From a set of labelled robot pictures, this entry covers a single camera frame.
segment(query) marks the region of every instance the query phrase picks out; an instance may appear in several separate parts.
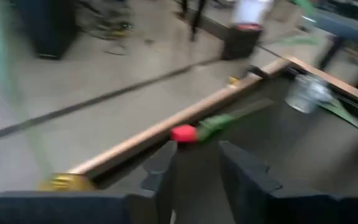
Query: floor line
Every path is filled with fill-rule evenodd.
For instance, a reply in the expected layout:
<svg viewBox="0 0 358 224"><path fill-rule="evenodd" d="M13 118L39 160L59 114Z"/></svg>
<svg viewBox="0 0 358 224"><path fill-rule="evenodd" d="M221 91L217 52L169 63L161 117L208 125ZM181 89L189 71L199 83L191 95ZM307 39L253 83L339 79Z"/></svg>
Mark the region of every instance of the floor line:
<svg viewBox="0 0 358 224"><path fill-rule="evenodd" d="M97 96L96 98L92 98L90 100L86 100L86 101L83 101L81 103L77 103L75 105L68 106L66 108L56 110L56 111L53 111L51 113L48 113L48 114L45 114L45 115L42 115L42 116L38 116L36 118L28 119L28 120L23 121L23 122L21 122L19 124L13 124L13 125L8 126L6 128L0 129L0 138L5 137L5 136L10 135L10 134L14 134L14 133L16 133L18 131L23 131L23 130L25 130L27 128L33 127L33 126L38 125L38 124L45 123L45 122L50 121L52 119L68 115L68 114L70 114L72 112L76 112L76 111L88 108L90 106L97 105L98 103L102 103L104 101L116 98L116 97L121 96L123 94L129 93L129 92L132 92L132 91L136 91L136 90L140 90L141 88L145 88L147 86L157 84L157 83L163 82L165 80L169 80L171 78L174 78L174 77L177 77L179 75L185 74L186 72L188 72L194 66L197 66L197 65L209 65L209 64L215 63L217 61L219 61L219 59L217 57L213 57L213 58L210 58L210 59L198 62L198 63L194 63L194 64L191 64L191 65L185 66L183 68L179 68L177 70L173 70L173 71L168 72L166 74L163 74L161 76L151 78L149 80L142 81L142 82L139 82L139 83L135 83L135 84L127 86L127 87L125 87L123 89L114 90L114 91L111 91L109 93L105 93L105 94L103 94L101 96Z"/></svg>

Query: concrete floor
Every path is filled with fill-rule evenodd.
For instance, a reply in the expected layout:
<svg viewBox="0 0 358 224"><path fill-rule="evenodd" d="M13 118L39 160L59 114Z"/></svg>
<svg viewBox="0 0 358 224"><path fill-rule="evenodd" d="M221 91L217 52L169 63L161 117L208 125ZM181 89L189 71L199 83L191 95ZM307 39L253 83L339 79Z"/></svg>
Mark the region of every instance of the concrete floor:
<svg viewBox="0 0 358 224"><path fill-rule="evenodd" d="M187 25L173 17L172 12L178 9L174 2L130 2L135 34L127 41L127 56L106 54L103 50L108 42L83 34L62 61L41 60L33 58L21 35L12 37L10 43L15 54L12 74L30 118L219 55L221 41L205 32L200 32L197 43L188 42ZM213 13L219 12L207 11L207 15ZM278 31L277 26L268 27L268 33L280 34ZM146 45L145 39L155 43ZM282 54L275 44L266 47ZM309 54L309 50L301 50L300 57L310 57ZM251 63L263 66L276 58L258 49ZM42 178L37 157L50 161L52 170L48 171L64 172L207 97L225 86L228 75L239 71L236 64L195 66L171 80L0 138L0 191L37 187ZM353 70L344 66L348 63L343 58L336 60L331 68L333 74L353 77ZM18 122L0 94L0 129ZM34 153L39 150L46 155Z"/></svg>

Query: yellow object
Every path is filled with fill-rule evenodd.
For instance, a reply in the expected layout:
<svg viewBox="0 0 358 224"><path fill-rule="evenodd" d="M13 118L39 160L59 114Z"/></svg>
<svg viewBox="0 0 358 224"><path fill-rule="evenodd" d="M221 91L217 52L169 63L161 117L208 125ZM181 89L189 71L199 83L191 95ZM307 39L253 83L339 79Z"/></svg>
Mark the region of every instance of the yellow object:
<svg viewBox="0 0 358 224"><path fill-rule="evenodd" d="M112 32L111 32L111 35L112 35L113 37L121 37L121 38L124 38L124 37L127 36L127 33L126 33L125 31L118 31L118 30L116 30L116 31L112 31Z"/></svg>
<svg viewBox="0 0 358 224"><path fill-rule="evenodd" d="M43 191L89 191L96 190L92 182L83 175L57 174L48 182L42 183L40 190Z"/></svg>
<svg viewBox="0 0 358 224"><path fill-rule="evenodd" d="M229 84L231 85L237 84L238 81L240 81L240 79L238 79L237 77L233 77L233 76L229 77Z"/></svg>

